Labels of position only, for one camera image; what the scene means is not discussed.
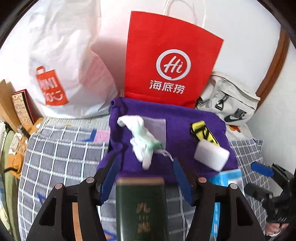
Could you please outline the person's right hand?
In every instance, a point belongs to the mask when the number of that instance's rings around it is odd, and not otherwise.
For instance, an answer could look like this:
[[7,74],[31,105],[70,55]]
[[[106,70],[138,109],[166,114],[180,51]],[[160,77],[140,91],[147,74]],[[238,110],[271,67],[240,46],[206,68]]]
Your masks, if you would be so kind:
[[276,235],[278,233],[280,233],[282,230],[286,229],[288,227],[288,223],[266,223],[265,226],[265,234],[272,236],[272,235]]

